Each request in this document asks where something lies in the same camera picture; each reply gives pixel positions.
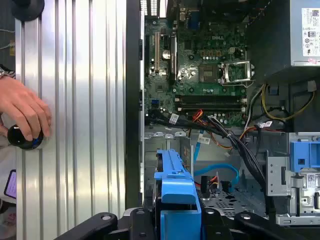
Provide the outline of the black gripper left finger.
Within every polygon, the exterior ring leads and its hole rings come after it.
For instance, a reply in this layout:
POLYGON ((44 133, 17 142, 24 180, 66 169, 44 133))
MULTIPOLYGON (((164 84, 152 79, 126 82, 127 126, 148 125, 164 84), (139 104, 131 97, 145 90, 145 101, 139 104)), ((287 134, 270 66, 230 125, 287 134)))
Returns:
POLYGON ((155 240, 152 214, 131 208, 122 218, 101 212, 58 236, 57 240, 155 240))

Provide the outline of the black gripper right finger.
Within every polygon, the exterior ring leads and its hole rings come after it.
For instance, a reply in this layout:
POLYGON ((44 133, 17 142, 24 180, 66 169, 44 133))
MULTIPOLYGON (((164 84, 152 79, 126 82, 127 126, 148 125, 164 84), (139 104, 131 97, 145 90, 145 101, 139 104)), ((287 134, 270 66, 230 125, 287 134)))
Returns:
POLYGON ((243 211, 224 222, 220 212, 205 208, 202 213, 203 240, 301 240, 303 237, 271 223, 252 212, 243 211))

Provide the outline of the person's bare hand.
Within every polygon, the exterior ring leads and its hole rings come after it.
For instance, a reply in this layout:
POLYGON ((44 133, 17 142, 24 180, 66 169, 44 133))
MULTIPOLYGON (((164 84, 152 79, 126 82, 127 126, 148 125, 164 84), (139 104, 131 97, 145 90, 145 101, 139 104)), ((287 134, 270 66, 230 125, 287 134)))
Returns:
POLYGON ((0 78, 0 113, 14 120, 28 141, 40 132, 45 137, 51 135, 49 106, 20 81, 6 75, 0 78))

